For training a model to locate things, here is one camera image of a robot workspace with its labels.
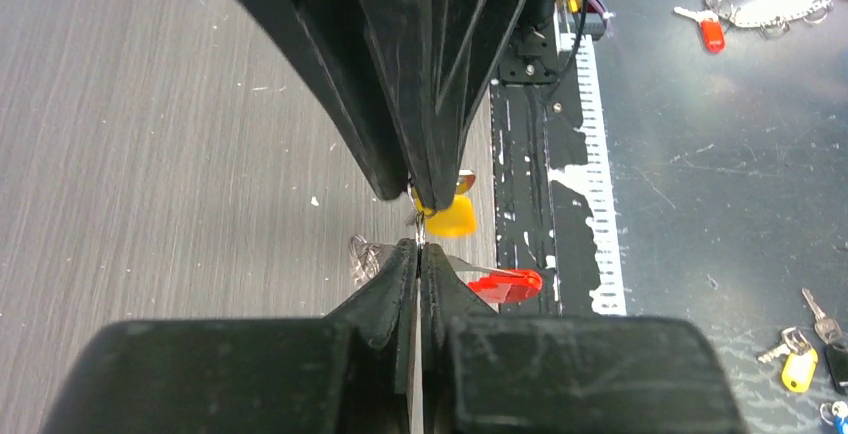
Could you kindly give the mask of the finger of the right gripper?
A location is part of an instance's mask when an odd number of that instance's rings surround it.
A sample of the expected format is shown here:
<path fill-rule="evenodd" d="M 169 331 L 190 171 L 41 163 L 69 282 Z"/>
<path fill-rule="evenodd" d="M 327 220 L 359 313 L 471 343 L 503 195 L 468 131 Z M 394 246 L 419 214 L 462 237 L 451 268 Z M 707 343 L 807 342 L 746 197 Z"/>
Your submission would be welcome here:
<path fill-rule="evenodd" d="M 345 1 L 349 150 L 379 199 L 414 188 L 443 210 L 500 55 L 515 30 L 551 16 L 554 0 Z"/>
<path fill-rule="evenodd" d="M 364 37 L 358 0 L 237 0 L 328 113 L 375 195 L 398 198 L 408 169 Z"/>

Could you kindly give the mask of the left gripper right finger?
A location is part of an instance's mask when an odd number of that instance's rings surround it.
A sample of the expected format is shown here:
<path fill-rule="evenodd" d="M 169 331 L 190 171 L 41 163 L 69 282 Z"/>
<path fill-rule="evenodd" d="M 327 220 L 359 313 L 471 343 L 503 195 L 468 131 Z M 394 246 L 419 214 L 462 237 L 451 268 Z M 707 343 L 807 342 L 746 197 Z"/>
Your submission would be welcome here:
<path fill-rule="evenodd" d="M 502 315 L 420 252 L 428 433 L 743 433 L 721 362 L 663 317 Z"/>

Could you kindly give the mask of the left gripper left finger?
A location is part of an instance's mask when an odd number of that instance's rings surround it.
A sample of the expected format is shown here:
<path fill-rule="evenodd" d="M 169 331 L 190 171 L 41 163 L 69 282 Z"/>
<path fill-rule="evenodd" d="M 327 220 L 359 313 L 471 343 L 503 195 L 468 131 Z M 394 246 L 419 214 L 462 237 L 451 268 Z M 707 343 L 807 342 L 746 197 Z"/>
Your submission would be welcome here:
<path fill-rule="evenodd" d="M 407 433 L 418 250 L 320 318 L 136 320 L 86 345 L 46 433 Z"/>

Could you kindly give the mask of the red handled metal keyring holder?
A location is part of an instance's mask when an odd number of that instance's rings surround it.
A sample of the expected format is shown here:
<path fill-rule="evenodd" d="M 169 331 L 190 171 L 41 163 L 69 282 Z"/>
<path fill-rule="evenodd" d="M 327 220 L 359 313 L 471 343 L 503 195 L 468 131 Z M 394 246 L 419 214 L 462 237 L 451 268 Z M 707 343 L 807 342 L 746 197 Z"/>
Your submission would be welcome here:
<path fill-rule="evenodd" d="M 369 242 L 361 235 L 352 236 L 348 248 L 356 288 L 372 279 L 394 250 L 393 245 Z M 523 302 L 536 297 L 543 288 L 543 279 L 534 270 L 483 267 L 450 254 L 446 257 L 456 273 L 480 274 L 478 279 L 466 284 L 489 304 Z"/>

